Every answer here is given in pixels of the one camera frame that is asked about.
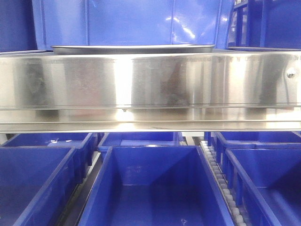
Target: blue plastic crate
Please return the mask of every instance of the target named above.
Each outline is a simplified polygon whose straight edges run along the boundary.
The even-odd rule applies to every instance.
[[[32,0],[38,49],[227,44],[232,0]]]
[[[0,148],[0,225],[55,225],[76,182],[76,150]]]
[[[113,132],[104,135],[98,145],[103,161],[107,151],[112,146],[141,146],[141,145],[180,145],[183,141],[181,132]]]
[[[36,49],[31,0],[0,0],[0,52]]]
[[[301,135],[296,132],[215,132],[211,141],[223,173],[227,170],[226,158],[223,158],[226,148],[301,148]]]
[[[227,149],[226,156],[229,189],[252,225],[301,225],[301,149]]]
[[[82,183],[87,174],[87,166],[92,163],[92,154],[96,150],[97,135],[93,133],[32,133],[17,134],[3,147],[74,147],[77,150],[78,165],[76,167],[77,183]]]
[[[113,147],[79,226],[234,226],[195,146]]]
[[[97,145],[100,143],[103,137],[104,137],[104,133],[97,133]]]
[[[229,46],[301,48],[300,17],[296,0],[242,0],[232,13]]]

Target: metal rail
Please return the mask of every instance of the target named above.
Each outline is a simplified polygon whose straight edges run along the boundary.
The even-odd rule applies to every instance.
[[[301,129],[301,52],[0,56],[0,132]]]

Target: bolt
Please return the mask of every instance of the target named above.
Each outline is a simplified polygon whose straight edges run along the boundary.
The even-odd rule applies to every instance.
[[[288,69],[286,75],[289,79],[291,79],[292,77],[294,77],[296,75],[295,69],[293,69],[293,68]]]

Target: reflective metal surface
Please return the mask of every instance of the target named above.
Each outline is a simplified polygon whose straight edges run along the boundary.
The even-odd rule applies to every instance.
[[[301,108],[0,111],[0,131],[301,130]]]
[[[242,47],[242,46],[233,46],[228,47],[230,50],[238,51],[258,51],[258,52],[267,52],[267,51],[300,51],[299,48],[265,48],[265,47]]]
[[[301,129],[300,72],[301,52],[1,56],[0,131]]]
[[[58,55],[211,53],[214,45],[52,46]]]

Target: metal tray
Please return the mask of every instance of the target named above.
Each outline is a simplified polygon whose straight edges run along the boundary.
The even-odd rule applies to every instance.
[[[300,51],[298,48],[266,48],[266,47],[243,47],[233,46],[229,47],[230,50],[236,51],[253,51],[253,52],[268,52],[268,51]]]
[[[57,55],[211,53],[214,45],[52,46]]]

